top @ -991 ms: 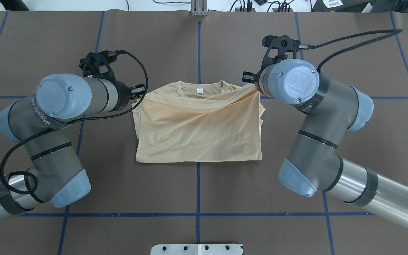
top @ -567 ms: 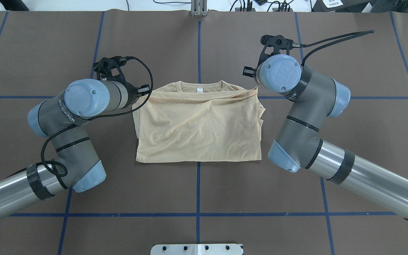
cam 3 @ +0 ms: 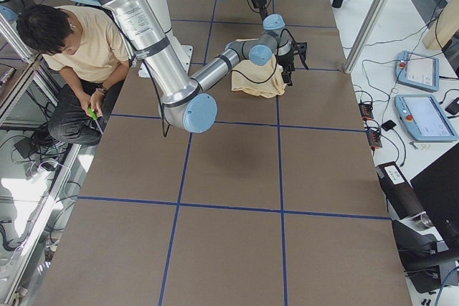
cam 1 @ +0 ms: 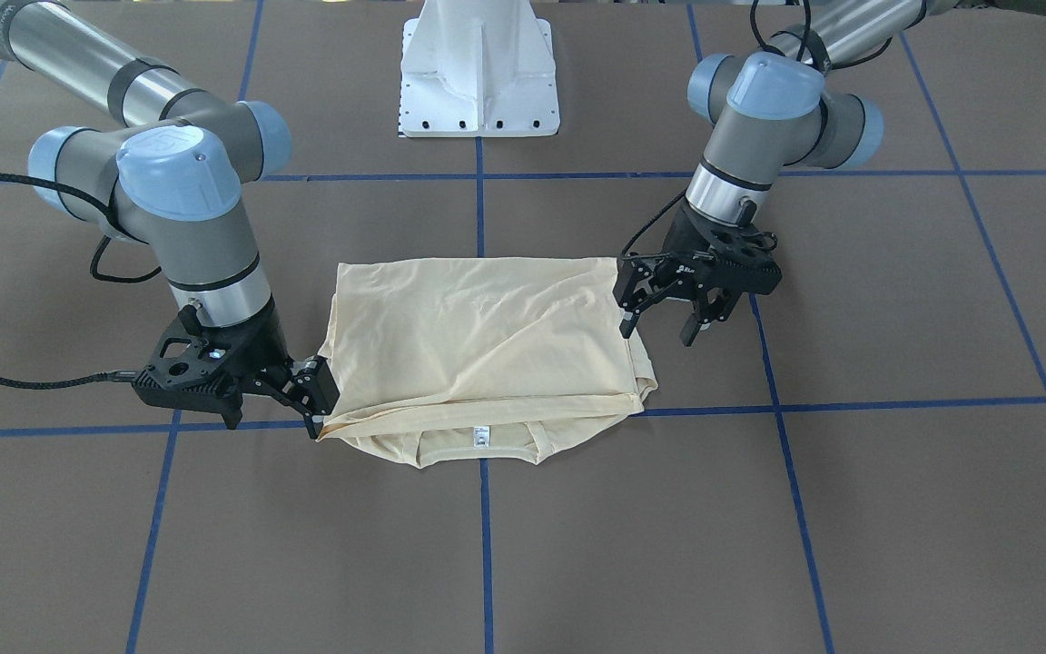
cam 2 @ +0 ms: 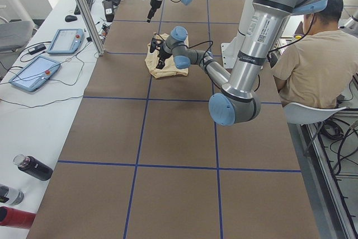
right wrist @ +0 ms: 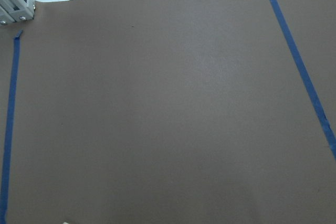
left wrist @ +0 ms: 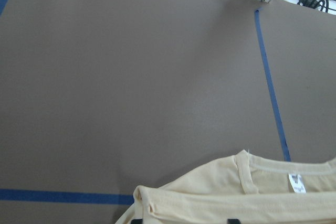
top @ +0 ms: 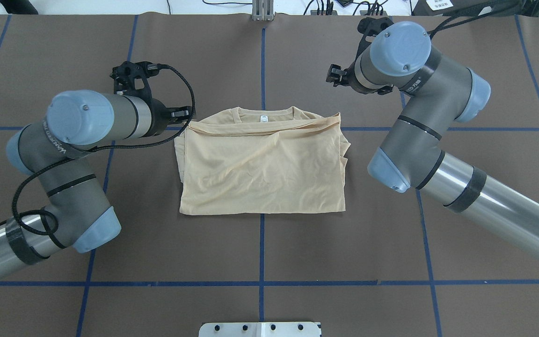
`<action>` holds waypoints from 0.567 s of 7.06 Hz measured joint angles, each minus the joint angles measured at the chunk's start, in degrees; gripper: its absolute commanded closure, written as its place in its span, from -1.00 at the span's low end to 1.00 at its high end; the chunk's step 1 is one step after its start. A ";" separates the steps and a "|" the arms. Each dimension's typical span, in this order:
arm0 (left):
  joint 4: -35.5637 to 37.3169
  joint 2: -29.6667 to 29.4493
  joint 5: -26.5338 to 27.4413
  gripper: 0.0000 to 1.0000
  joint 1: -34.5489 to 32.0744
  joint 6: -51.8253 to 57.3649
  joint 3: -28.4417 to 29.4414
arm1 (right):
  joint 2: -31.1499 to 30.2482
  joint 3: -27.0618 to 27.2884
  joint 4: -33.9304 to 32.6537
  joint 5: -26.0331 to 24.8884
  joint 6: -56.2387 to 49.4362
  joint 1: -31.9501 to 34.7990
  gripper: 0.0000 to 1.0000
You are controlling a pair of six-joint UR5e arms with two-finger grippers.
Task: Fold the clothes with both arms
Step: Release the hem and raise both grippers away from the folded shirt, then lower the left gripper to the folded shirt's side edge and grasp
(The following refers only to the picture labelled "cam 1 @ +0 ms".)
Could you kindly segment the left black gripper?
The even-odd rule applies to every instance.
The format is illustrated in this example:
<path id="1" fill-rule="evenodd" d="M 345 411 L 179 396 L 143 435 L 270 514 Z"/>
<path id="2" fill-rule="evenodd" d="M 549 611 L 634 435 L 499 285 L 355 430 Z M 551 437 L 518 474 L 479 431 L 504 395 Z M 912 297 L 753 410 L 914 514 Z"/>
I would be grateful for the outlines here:
<path id="1" fill-rule="evenodd" d="M 672 210 L 675 213 L 660 252 L 635 252 L 636 240 Z M 621 281 L 616 285 L 616 302 L 622 311 L 622 338 L 634 335 L 644 311 L 672 299 L 692 305 L 680 332 L 681 343 L 692 347 L 713 319 L 729 318 L 742 297 L 742 261 L 735 258 L 740 249 L 742 203 L 732 212 L 731 223 L 710 219 L 686 202 L 665 203 L 628 239 L 618 258 Z"/>

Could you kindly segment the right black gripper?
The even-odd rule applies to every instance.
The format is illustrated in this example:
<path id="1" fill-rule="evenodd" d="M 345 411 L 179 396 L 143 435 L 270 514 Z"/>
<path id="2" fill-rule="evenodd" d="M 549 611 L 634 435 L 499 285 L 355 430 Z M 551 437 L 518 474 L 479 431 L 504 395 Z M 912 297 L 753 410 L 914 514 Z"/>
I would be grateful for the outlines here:
<path id="1" fill-rule="evenodd" d="M 321 437 L 325 418 L 335 409 L 340 390 L 325 357 L 304 360 L 290 356 L 277 307 L 265 305 L 251 319 L 253 335 L 246 355 L 246 392 L 273 399 L 304 419 L 309 439 Z"/>

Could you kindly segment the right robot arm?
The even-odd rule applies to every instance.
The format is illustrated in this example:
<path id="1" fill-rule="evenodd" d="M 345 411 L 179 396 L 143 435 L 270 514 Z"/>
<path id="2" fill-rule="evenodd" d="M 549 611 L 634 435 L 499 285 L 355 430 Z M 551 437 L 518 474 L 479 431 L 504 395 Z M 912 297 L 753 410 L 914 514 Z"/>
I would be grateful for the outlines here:
<path id="1" fill-rule="evenodd" d="M 58 390 L 126 382 L 146 405 L 243 418 L 244 396 L 301 414 L 312 439 L 340 391 L 328 361 L 285 344 L 242 187 L 291 159 L 290 129 L 263 102 L 223 102 L 174 67 L 138 53 L 61 1 L 0 1 L 0 59 L 16 62 L 112 116 L 111 132 L 64 125 L 37 138 L 26 174 L 46 203 L 112 241 L 149 245 L 177 316 L 140 370 L 0 385 Z"/>

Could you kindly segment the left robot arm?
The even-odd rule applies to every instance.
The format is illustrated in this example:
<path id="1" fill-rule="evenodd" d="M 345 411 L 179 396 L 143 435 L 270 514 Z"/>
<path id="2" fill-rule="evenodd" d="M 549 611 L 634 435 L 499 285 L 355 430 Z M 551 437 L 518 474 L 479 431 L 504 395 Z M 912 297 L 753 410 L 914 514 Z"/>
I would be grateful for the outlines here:
<path id="1" fill-rule="evenodd" d="M 883 113 L 850 93 L 827 90 L 829 72 L 867 62 L 896 35 L 947 9 L 942 1 L 832 1 L 799 25 L 760 38 L 748 55 L 713 54 L 686 88 L 693 111 L 713 126 L 692 179 L 666 204 L 673 220 L 655 253 L 621 253 L 619 330 L 668 301 L 689 302 L 686 346 L 725 322 L 745 293 L 767 295 L 782 278 L 776 236 L 755 227 L 787 166 L 846 170 L 866 163 L 883 140 Z"/>

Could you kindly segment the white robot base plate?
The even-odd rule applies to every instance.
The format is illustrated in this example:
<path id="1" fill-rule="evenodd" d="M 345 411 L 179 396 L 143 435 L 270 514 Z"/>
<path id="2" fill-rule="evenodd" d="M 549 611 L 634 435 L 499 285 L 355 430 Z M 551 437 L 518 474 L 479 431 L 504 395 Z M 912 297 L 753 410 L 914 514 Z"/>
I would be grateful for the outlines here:
<path id="1" fill-rule="evenodd" d="M 402 29 L 399 136 L 556 135 L 551 25 L 528 1 L 425 1 Z"/>

